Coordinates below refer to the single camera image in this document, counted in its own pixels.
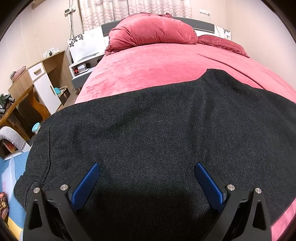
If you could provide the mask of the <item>black knit sweater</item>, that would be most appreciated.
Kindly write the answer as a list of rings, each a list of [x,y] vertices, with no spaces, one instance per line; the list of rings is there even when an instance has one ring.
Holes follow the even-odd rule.
[[[101,175],[77,218],[92,240],[200,240],[215,214],[198,162],[261,188],[275,222],[295,200],[295,101],[209,69],[72,105],[41,125],[14,195],[27,208],[35,187],[57,189],[91,162]]]

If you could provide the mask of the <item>blue storage box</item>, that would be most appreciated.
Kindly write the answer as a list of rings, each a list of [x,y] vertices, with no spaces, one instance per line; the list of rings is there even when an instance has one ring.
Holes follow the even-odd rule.
[[[26,211],[14,195],[14,187],[24,173],[29,152],[1,158],[1,192],[5,192],[9,202],[9,218],[21,229],[26,219]]]

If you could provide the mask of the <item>grey chair back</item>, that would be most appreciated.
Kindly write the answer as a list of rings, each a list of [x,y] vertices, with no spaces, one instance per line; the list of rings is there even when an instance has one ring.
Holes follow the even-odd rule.
[[[12,143],[18,150],[22,150],[26,146],[26,141],[9,126],[4,126],[0,130],[0,141],[7,140]]]

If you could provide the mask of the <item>wooden cabinet with white door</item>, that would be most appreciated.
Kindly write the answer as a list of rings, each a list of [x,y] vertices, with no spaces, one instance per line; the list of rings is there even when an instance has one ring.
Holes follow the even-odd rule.
[[[9,93],[17,99],[33,85],[49,113],[54,114],[62,105],[54,88],[67,86],[68,90],[72,91],[71,79],[66,53],[61,51],[26,69],[11,85]]]

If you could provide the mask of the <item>white bedside nightstand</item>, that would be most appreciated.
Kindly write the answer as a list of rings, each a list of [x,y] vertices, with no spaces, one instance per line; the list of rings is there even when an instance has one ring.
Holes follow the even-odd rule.
[[[74,89],[81,89],[93,68],[103,58],[109,38],[103,35],[102,27],[81,33],[67,41],[72,57],[69,66]]]

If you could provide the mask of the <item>pink velvet bed cover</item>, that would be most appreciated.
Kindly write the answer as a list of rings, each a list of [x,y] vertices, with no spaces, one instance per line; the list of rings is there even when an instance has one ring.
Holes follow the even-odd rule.
[[[103,57],[84,84],[78,102],[88,102],[147,88],[190,82],[207,70],[222,70],[239,82],[295,101],[295,89],[261,64],[205,45],[154,44]],[[295,200],[275,221],[277,238],[295,214]]]

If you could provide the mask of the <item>flat red pillow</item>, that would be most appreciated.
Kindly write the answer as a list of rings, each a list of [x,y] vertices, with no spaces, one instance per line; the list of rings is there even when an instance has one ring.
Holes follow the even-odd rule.
[[[241,45],[231,40],[223,39],[221,37],[216,37],[213,35],[201,35],[198,36],[197,43],[225,49],[233,53],[240,54],[244,57],[250,58],[245,49]]]

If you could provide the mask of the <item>grey and white headboard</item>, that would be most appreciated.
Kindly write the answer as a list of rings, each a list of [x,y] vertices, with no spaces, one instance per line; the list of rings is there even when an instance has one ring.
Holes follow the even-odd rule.
[[[174,16],[173,17],[176,20],[180,20],[188,25],[190,25],[196,32],[197,35],[203,35],[203,34],[210,34],[214,35],[216,37],[221,37],[223,39],[231,40],[231,31],[227,30],[222,27],[218,27],[213,23],[208,23],[200,20],[194,20],[194,19],[188,19],[188,18],[181,18]],[[102,34],[104,37],[107,37],[109,35],[109,32],[112,28],[115,28],[120,21],[114,21],[107,24],[101,25],[102,28]]]

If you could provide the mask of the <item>patterned white curtain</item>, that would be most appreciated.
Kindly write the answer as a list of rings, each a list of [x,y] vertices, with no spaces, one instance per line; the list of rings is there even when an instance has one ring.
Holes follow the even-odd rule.
[[[85,0],[78,1],[84,31],[99,27],[105,23],[120,21],[137,13],[153,13],[182,18],[192,17],[190,1],[175,0]]]

